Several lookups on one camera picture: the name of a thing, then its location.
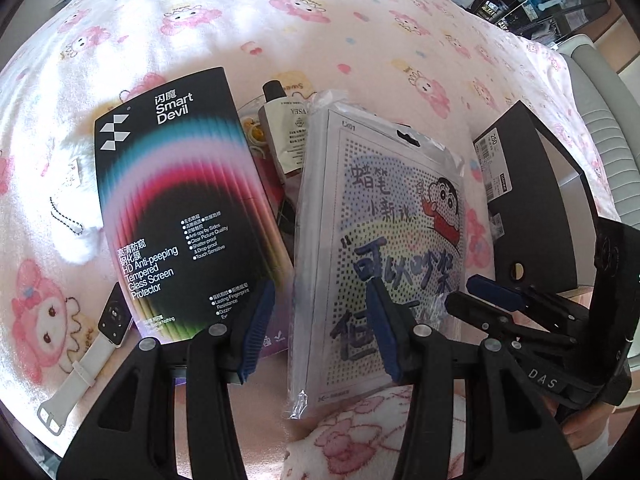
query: blue rubber tip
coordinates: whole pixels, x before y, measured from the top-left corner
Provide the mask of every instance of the blue rubber tip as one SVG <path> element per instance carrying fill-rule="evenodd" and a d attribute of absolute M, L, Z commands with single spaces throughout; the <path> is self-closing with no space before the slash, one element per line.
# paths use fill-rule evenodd
<path fill-rule="evenodd" d="M 509 312 L 524 311 L 526 305 L 519 292 L 498 285 L 493 280 L 474 274 L 466 280 L 466 290 L 476 298 L 488 301 Z"/>
<path fill-rule="evenodd" d="M 258 357 L 264 343 L 264 335 L 271 319 L 273 305 L 276 301 L 276 288 L 271 280 L 264 285 L 262 297 L 258 301 L 249 329 L 242 341 L 242 362 L 238 367 L 238 378 L 244 383 L 249 375 L 255 372 Z"/>
<path fill-rule="evenodd" d="M 380 295 L 372 282 L 367 283 L 366 291 L 367 322 L 372 327 L 378 342 L 378 351 L 385 365 L 385 371 L 398 383 L 402 377 L 398 364 L 398 345 L 396 336 L 389 325 Z"/>

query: smart devil box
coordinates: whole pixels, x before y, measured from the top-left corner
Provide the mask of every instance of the smart devil box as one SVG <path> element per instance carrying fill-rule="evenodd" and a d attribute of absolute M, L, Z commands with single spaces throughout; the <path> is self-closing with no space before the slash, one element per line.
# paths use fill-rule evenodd
<path fill-rule="evenodd" d="M 265 352 L 286 348 L 293 269 L 223 68 L 98 119 L 95 166 L 107 241 L 143 337 L 173 342 L 227 323 L 269 278 Z"/>

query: screen protector box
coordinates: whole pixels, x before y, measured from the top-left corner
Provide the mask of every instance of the screen protector box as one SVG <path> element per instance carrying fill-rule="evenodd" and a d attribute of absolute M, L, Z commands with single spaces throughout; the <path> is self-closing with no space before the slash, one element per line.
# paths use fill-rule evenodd
<path fill-rule="evenodd" d="M 139 95 L 95 122 L 104 229 L 142 337 L 228 324 L 276 286 L 263 354 L 286 348 L 293 269 L 223 68 Z"/>
<path fill-rule="evenodd" d="M 593 285 L 597 212 L 580 165 L 522 102 L 474 141 L 503 286 Z"/>

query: clear plastic packaging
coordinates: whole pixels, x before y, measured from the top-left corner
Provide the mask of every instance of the clear plastic packaging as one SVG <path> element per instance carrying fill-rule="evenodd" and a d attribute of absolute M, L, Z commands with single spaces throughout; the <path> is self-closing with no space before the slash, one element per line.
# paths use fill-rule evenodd
<path fill-rule="evenodd" d="M 366 281 L 450 338 L 444 298 L 464 279 L 461 157 L 407 126 L 318 94 L 296 215 L 289 416 L 390 383 L 367 325 Z"/>

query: watch face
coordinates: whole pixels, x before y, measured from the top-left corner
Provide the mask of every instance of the watch face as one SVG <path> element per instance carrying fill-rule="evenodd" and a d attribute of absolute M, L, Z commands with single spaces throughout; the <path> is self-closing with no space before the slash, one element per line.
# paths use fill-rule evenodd
<path fill-rule="evenodd" d="M 116 283 L 102 311 L 98 328 L 109 341 L 120 346 L 122 339 L 131 324 L 131 313 L 127 302 L 124 300 L 120 284 Z"/>

